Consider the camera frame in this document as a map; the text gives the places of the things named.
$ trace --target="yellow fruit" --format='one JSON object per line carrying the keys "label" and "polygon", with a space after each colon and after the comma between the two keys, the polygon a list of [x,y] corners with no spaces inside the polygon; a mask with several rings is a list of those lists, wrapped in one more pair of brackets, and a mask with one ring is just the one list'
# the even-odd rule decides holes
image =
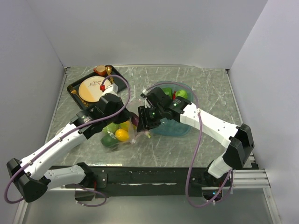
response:
{"label": "yellow fruit", "polygon": [[126,122],[123,122],[120,124],[120,128],[128,131],[129,130],[129,127],[130,127],[130,122],[127,120]]}
{"label": "yellow fruit", "polygon": [[118,129],[115,132],[115,136],[116,136],[117,140],[119,140],[119,141],[128,141],[129,140],[129,133],[122,128]]}

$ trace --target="gray marble countertop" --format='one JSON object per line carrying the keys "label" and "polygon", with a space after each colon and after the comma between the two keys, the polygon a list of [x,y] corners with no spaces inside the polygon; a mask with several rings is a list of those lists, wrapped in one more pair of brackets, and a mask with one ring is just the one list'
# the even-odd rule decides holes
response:
{"label": "gray marble countertop", "polygon": [[[158,81],[177,81],[192,87],[199,98],[201,109],[230,123],[240,125],[240,117],[224,69],[201,69],[194,67],[116,67],[129,81],[131,102],[138,102],[142,90]],[[80,110],[66,90],[66,87],[81,77],[93,72],[93,67],[70,67],[57,106],[48,139],[64,127]],[[126,90],[121,92],[123,101]],[[90,166],[132,166],[132,167],[188,167],[198,139],[199,131],[192,128],[183,137],[166,137],[152,134],[149,139],[141,136],[135,144],[123,144],[117,150],[104,148],[100,134],[73,148],[55,165],[72,166],[85,162]],[[216,140],[203,134],[202,143],[195,160],[195,167],[206,167],[211,160],[224,152]]]}

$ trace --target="plate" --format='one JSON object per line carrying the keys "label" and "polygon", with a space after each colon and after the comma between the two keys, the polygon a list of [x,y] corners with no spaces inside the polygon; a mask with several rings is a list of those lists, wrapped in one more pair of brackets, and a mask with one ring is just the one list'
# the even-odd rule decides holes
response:
{"label": "plate", "polygon": [[[100,97],[103,94],[103,91],[100,90],[100,85],[102,84],[104,77],[93,76],[84,80],[79,86],[79,95],[80,97],[87,102],[98,102]],[[109,80],[105,81],[105,88],[111,85]]]}

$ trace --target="transparent blue basket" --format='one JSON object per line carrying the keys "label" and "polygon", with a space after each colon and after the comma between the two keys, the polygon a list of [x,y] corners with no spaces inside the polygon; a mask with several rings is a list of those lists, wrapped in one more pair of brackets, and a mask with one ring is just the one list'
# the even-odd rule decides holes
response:
{"label": "transparent blue basket", "polygon": [[[179,91],[179,90],[185,90],[188,94],[188,100],[190,100],[191,102],[193,101],[193,95],[190,91],[190,87],[184,83],[181,83],[182,85],[186,86],[185,88],[178,86],[178,85],[174,85],[174,84],[161,84],[157,87],[160,88],[166,88],[169,87],[172,89],[172,93],[174,91]],[[176,122],[175,120],[168,120],[166,118],[161,120],[161,125],[157,128],[151,129],[152,133],[155,134],[160,134],[160,135],[164,135],[164,136],[174,136],[174,137],[179,137],[179,136],[183,136],[185,134],[187,134],[190,131],[191,127],[189,125],[185,125],[185,124],[181,124]]]}

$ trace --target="plastic bag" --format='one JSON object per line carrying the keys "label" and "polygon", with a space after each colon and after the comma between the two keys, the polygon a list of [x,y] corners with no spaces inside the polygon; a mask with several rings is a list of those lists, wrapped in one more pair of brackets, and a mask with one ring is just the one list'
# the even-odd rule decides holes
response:
{"label": "plastic bag", "polygon": [[138,111],[138,107],[141,105],[141,100],[136,100],[128,104],[127,109],[131,112],[132,117],[124,123],[119,125],[111,123],[103,128],[100,133],[100,141],[104,147],[115,148],[120,144],[136,143],[136,139],[145,134],[150,137],[149,132],[137,133],[138,116],[135,113]]}

